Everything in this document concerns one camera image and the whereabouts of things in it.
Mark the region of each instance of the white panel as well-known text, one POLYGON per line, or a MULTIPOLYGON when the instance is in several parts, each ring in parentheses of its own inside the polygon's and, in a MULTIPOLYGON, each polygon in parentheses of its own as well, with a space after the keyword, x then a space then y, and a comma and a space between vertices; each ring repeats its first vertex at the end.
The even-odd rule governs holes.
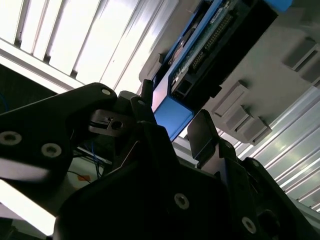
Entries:
POLYGON ((140 4, 135 10, 134 17, 132 17, 132 21, 123 34, 102 76, 101 82, 109 88, 114 89, 116 87, 119 78, 126 69, 128 61, 130 61, 141 39, 144 37, 146 28, 155 15, 160 2, 160 0, 143 1, 143 4, 140 4))
POLYGON ((103 0, 75 65, 77 80, 85 84, 100 81, 137 3, 138 0, 103 0))
POLYGON ((239 81, 231 87, 220 102, 212 109, 219 117, 225 118, 232 111, 233 106, 239 106, 241 100, 247 95, 249 90, 243 86, 239 81))
POLYGON ((40 60, 43 60, 45 57, 62 1, 63 0, 50 0, 46 7, 43 22, 33 51, 33 55, 40 60))
POLYGON ((136 93, 141 85, 139 73, 155 47, 169 17, 177 6, 178 0, 165 0, 155 16, 137 52, 132 58, 119 84, 115 88, 118 94, 123 90, 136 93))
POLYGON ((14 44, 24 0, 0 0, 0 38, 14 44))
POLYGON ((29 0, 29 8, 22 29, 20 46, 20 48, 27 53, 32 53, 34 49, 47 1, 48 0, 29 0))
MULTIPOLYGON (((253 117, 260 117, 270 125, 277 116, 308 90, 310 84, 282 63, 287 54, 307 35, 298 29, 279 26, 280 18, 281 16, 265 31, 223 82, 219 94, 208 101, 206 104, 208 110, 219 103, 237 81, 243 81, 249 93, 240 104, 249 107, 253 117)), ((213 115, 212 119, 214 124, 224 132, 241 142, 247 142, 240 133, 228 130, 222 122, 223 119, 216 115, 213 115)))
POLYGON ((69 0, 63 9, 58 31, 49 52, 49 64, 69 75, 76 63, 99 0, 69 0))
MULTIPOLYGON (((84 160, 80 157, 72 159, 69 171, 75 172, 81 176, 89 176, 90 182, 97 180, 96 165, 93 162, 84 160)), ((80 189, 89 184, 87 181, 79 180, 78 175, 72 172, 67 173, 67 179, 69 184, 74 188, 80 189)))
POLYGON ((235 131, 250 115, 241 105, 232 107, 232 109, 228 111, 229 114, 225 114, 224 122, 229 130, 235 131))

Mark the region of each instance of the screw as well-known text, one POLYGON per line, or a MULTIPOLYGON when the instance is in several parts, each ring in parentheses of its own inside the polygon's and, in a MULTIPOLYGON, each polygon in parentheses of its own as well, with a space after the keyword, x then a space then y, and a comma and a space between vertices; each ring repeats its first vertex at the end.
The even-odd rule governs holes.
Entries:
POLYGON ((138 100, 138 103, 141 104, 141 105, 146 105, 145 102, 142 101, 142 100, 138 100))
POLYGON ((255 165, 256 167, 259 167, 259 163, 257 161, 253 160, 253 165, 255 165))
POLYGON ((182 193, 177 193, 176 195, 174 195, 174 201, 175 201, 175 204, 177 204, 178 207, 183 210, 186 210, 189 208, 189 205, 190 205, 189 200, 182 193))
POLYGON ((14 146, 20 143, 22 136, 15 131, 4 131, 0 133, 0 144, 14 146))
POLYGON ((48 158, 56 158, 62 153, 62 149, 58 144, 46 143, 41 147, 41 152, 48 158))
POLYGON ((111 92, 107 89, 102 89, 102 93, 105 94, 105 95, 111 95, 111 92))
POLYGON ((231 148, 232 148, 231 143, 230 143, 230 142, 228 142, 228 141, 226 141, 226 142, 225 142, 225 145, 226 145, 226 147, 227 147, 227 148, 229 148, 229 149, 231 149, 231 148))
POLYGON ((241 221, 243 226, 248 230, 249 233, 255 234, 257 232, 256 225, 250 218, 244 216, 241 221))

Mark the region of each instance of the bolt head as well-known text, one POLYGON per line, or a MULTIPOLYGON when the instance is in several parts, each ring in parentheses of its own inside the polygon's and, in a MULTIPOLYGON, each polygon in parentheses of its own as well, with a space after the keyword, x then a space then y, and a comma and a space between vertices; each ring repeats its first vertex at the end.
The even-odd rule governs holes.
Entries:
POLYGON ((41 152, 45 157, 53 159, 61 155, 62 149, 58 144, 46 143, 41 147, 41 152))
POLYGON ((250 218, 244 216, 241 221, 243 226, 248 230, 249 233, 255 234, 257 232, 256 225, 250 218))
POLYGON ((22 136, 15 131, 4 131, 0 133, 0 144, 14 146, 20 143, 22 136))
POLYGON ((101 91, 102 91, 102 93, 105 94, 105 95, 111 95, 111 92, 110 92, 109 90, 105 89, 105 88, 102 89, 101 91))
POLYGON ((187 210, 190 206, 188 198, 182 193, 177 193, 174 195, 174 201, 175 204, 183 210, 187 210))

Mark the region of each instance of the mounting hole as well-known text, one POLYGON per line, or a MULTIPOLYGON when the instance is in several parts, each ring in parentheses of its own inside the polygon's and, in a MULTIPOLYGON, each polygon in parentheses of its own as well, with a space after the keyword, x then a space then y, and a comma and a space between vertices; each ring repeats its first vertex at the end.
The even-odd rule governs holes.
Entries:
POLYGON ((111 128, 113 130, 119 130, 120 128, 122 128, 124 125, 122 122, 120 121, 114 121, 113 123, 111 123, 111 128))
POLYGON ((0 144, 13 146, 20 143, 22 136, 15 131, 4 131, 0 133, 0 144))
POLYGON ((105 89, 105 88, 102 89, 101 92, 102 92, 103 94, 105 94, 105 95, 111 95, 111 92, 110 92, 109 90, 105 89))
POLYGON ((141 105, 146 105, 144 101, 142 100, 138 100, 138 104, 141 104, 141 105))
POLYGON ((241 221, 243 226, 248 230, 249 233, 255 234, 257 232, 256 225, 250 218, 244 216, 241 221))
POLYGON ((190 205, 189 200, 182 193, 177 193, 176 195, 174 195, 174 201, 175 201, 175 204, 183 210, 186 210, 189 208, 189 205, 190 205))
POLYGON ((41 152, 48 158, 56 158, 62 153, 62 149, 58 144, 46 143, 41 147, 41 152))

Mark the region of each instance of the corrugated metal ceiling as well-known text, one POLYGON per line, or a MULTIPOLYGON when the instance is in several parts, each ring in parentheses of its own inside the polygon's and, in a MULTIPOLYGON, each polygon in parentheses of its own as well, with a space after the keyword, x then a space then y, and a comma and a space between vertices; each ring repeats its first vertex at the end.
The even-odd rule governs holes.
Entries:
POLYGON ((140 70, 179 4, 178 0, 0 0, 0 21, 6 23, 0 25, 4 40, 0 48, 72 88, 101 82, 117 93, 136 93, 140 70))
POLYGON ((312 87, 271 125, 256 146, 239 144, 241 159, 259 160, 293 199, 320 211, 320 90, 312 87))

